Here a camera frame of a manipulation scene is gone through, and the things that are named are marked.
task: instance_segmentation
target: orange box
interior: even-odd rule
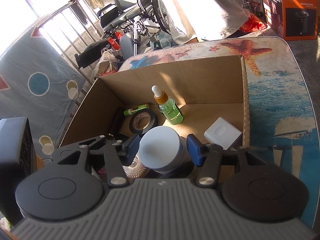
[[[318,0],[262,0],[268,25],[286,41],[315,40]]]

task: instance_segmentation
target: white dropper bulb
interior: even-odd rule
[[[155,94],[156,98],[159,98],[162,96],[163,91],[158,86],[153,86],[151,90]]]

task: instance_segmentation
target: wheelchair wheel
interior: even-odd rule
[[[158,24],[164,32],[170,34],[167,9],[165,8],[162,0],[153,0],[152,3],[153,11],[155,13]]]

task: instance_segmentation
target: silver screw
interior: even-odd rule
[[[201,185],[212,185],[214,183],[214,179],[211,177],[202,177],[198,182]]]
[[[127,182],[127,180],[123,177],[114,177],[110,180],[113,185],[123,185]]]

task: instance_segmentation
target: green liquid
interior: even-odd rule
[[[169,98],[163,105],[159,105],[159,109],[170,124],[176,125],[182,122],[183,115],[175,104],[173,98]]]

